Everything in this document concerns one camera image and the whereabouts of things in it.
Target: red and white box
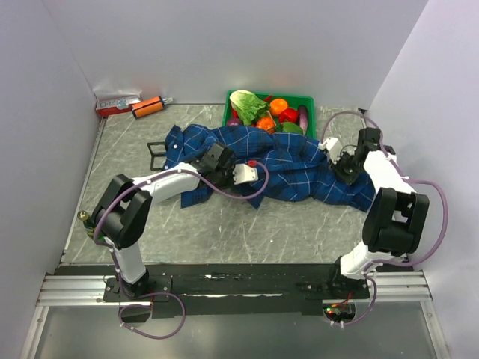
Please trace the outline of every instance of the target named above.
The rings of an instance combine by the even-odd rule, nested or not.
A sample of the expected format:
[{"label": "red and white box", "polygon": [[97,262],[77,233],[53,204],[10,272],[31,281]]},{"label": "red and white box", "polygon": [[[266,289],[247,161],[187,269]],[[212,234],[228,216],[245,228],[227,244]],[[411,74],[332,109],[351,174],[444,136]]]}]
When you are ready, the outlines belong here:
[{"label": "red and white box", "polygon": [[98,101],[97,113],[101,117],[123,114],[124,112],[132,111],[132,105],[139,102],[141,102],[141,98],[138,95]]}]

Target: dark blue fabric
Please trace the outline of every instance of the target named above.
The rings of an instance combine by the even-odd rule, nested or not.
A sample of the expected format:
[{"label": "dark blue fabric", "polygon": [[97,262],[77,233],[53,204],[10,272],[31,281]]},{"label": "dark blue fabric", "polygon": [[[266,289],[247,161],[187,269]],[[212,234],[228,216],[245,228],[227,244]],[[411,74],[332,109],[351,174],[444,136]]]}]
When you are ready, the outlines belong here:
[{"label": "dark blue fabric", "polygon": [[[202,155],[215,142],[221,142],[237,155],[237,162],[256,159],[269,171],[266,190],[249,201],[258,208],[263,196],[293,202],[313,197],[327,204],[346,204],[367,211],[375,192],[367,174],[361,174],[353,185],[345,185],[335,179],[328,168],[328,160],[319,149],[319,141],[296,133],[273,133],[250,126],[224,126],[208,129],[190,125],[183,132],[173,126],[166,137],[166,162],[170,168],[178,162]],[[235,186],[242,195],[256,192],[263,185],[265,174],[257,167],[260,179],[257,182]],[[212,190],[202,187],[181,195],[181,206],[202,203]]]}]

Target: table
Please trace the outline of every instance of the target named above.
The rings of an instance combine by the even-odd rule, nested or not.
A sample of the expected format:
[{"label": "table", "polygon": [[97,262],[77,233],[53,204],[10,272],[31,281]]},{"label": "table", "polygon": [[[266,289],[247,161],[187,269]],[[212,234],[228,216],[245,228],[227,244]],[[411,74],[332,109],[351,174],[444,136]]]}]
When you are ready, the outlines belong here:
[{"label": "table", "polygon": [[[316,108],[317,136],[334,113],[351,108]],[[80,208],[91,212],[113,176],[152,174],[146,143],[162,141],[176,124],[221,126],[223,105],[169,105],[164,111],[135,120],[131,114],[111,116],[100,130]],[[344,115],[327,135],[355,144],[364,126]],[[219,194],[201,205],[180,208],[176,196],[150,210],[139,242],[146,263],[328,263],[346,254],[360,240],[365,213],[318,200],[298,203],[265,198],[259,210]],[[67,241],[63,264],[110,263],[76,221]]]}]

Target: plaid cloth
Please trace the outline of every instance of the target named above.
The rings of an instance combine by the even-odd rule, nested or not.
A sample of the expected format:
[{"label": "plaid cloth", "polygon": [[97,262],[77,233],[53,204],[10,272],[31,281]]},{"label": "plaid cloth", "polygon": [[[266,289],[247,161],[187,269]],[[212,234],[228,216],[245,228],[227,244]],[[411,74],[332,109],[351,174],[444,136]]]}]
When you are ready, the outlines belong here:
[{"label": "plaid cloth", "polygon": [[[165,140],[165,166],[172,168],[178,162],[200,156],[217,141],[236,153],[237,163],[256,159],[268,168],[268,186],[261,195],[249,200],[254,208],[259,207],[263,196],[293,202],[311,196],[327,204],[346,204],[365,212],[373,202],[375,191],[367,174],[361,174],[353,185],[338,182],[325,153],[319,149],[319,141],[296,133],[270,135],[250,126],[208,129],[200,125],[190,125],[182,132],[180,127],[173,126]],[[257,169],[257,182],[237,185],[234,190],[241,195],[259,190],[265,173],[259,166]],[[206,186],[184,192],[181,206],[203,203],[211,193]]]}]

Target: red pepper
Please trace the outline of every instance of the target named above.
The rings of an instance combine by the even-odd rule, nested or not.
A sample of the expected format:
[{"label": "red pepper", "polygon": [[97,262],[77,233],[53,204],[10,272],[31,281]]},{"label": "red pepper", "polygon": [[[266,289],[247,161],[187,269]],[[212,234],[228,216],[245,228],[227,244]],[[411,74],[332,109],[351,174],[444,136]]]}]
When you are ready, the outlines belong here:
[{"label": "red pepper", "polygon": [[294,108],[288,107],[283,112],[279,114],[279,123],[283,122],[292,122],[296,123],[298,121],[299,112]]}]

